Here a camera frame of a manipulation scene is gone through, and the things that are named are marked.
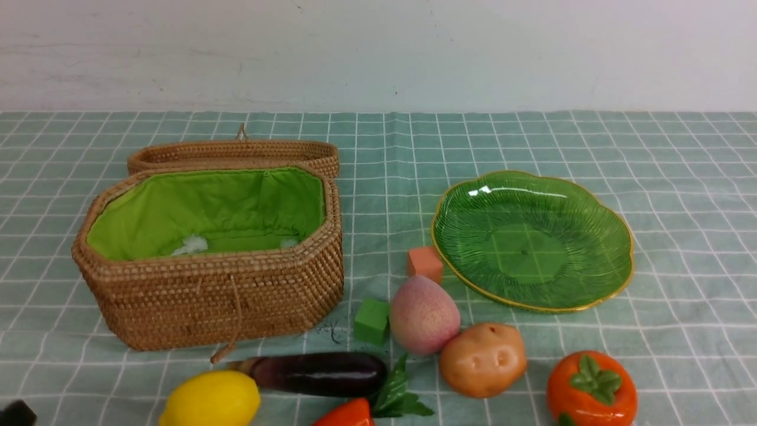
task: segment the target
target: white fluff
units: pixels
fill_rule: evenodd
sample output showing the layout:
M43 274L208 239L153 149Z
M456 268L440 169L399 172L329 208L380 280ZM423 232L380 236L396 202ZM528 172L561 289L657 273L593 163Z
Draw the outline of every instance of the white fluff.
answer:
M299 243L300 243L300 242L299 242L299 241L297 241L297 240L295 240L294 238L284 238L284 239L282 240L281 248L282 248L282 249L288 249L288 248L290 248L290 247L294 247L294 246L296 246L296 245L297 245L297 244L299 244Z
M191 255L205 250L207 250L207 240L199 235L190 235L184 239L184 246L174 250L171 256Z

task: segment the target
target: peach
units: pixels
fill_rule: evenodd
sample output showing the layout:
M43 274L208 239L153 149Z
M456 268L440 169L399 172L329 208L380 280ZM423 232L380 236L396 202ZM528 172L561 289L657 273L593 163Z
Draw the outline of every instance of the peach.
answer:
M391 335L407 352L439 352L460 331L460 311L439 284L422 275L410 277L391 300Z

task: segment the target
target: basket handle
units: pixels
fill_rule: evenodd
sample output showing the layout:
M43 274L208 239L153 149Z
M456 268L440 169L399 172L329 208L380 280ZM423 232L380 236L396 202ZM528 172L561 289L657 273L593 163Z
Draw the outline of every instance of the basket handle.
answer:
M224 359L228 354L230 354L236 348L236 340L239 337L239 333L241 333L242 314L241 314L241 303L239 301L239 291L237 291L236 281L234 281L234 275L229 275L229 279L232 282L232 290L234 290L234 309L236 310L236 314L237 314L237 318L236 318L237 322L236 322L236 326L234 327L234 332L232 333L232 338L229 341L229 343L227 343L226 346L219 349L218 352L214 353L213 356L210 357L210 363L213 365L217 364L218 361L220 361L221 359Z
M247 132L245 131L245 124L241 123L239 124L239 131L237 132L236 140L240 140L242 142L247 142L250 140L250 138L247 136Z

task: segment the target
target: green leaf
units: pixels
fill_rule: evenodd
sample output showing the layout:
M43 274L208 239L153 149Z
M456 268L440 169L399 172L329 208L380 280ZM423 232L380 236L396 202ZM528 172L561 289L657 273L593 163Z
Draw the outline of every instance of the green leaf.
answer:
M596 359L590 357L589 355L583 354L581 356L581 359L578 361L578 370L581 372L581 374L594 378L600 372L600 365L597 364Z
M612 407L612 405L615 404L615 394L609 392L607 389L603 389L602 387L595 389L591 393L591 396L608 407Z
M602 370L597 375L597 385L609 392L618 392L622 384L623 379L621 379L620 374L614 371Z
M568 413L564 412L557 418L557 426L576 426L576 423Z
M584 376L581 373L573 374L570 377L570 385L573 388L586 393L591 393L592 390L597 388L597 384L594 382L594 380Z
M372 399L371 414L373 418L402 417L403 415L434 415L434 411L419 401L418 395L407 392L410 379L405 371L407 354L397 360L389 374L386 384Z

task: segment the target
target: artificial vegetable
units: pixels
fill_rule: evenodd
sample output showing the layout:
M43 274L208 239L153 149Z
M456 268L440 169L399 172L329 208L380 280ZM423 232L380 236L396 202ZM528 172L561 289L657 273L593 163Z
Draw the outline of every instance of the artificial vegetable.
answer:
M439 356L439 373L457 393L491 398L520 379L527 367L518 329L494 322L468 327Z
M605 353L581 351L552 370L547 405L559 426L631 426L638 396L620 362Z
M434 415L433 410L420 402L418 395L407 391L406 363L407 354L404 354L379 392L370 398L352 399L336 407L313 426L374 426L374 418Z
M0 425L2 426L34 426L37 424L37 414L29 406L17 399L0 411Z
M262 356L227 366L255 379L261 389L337 398L371 396L388 376L381 359L363 352Z

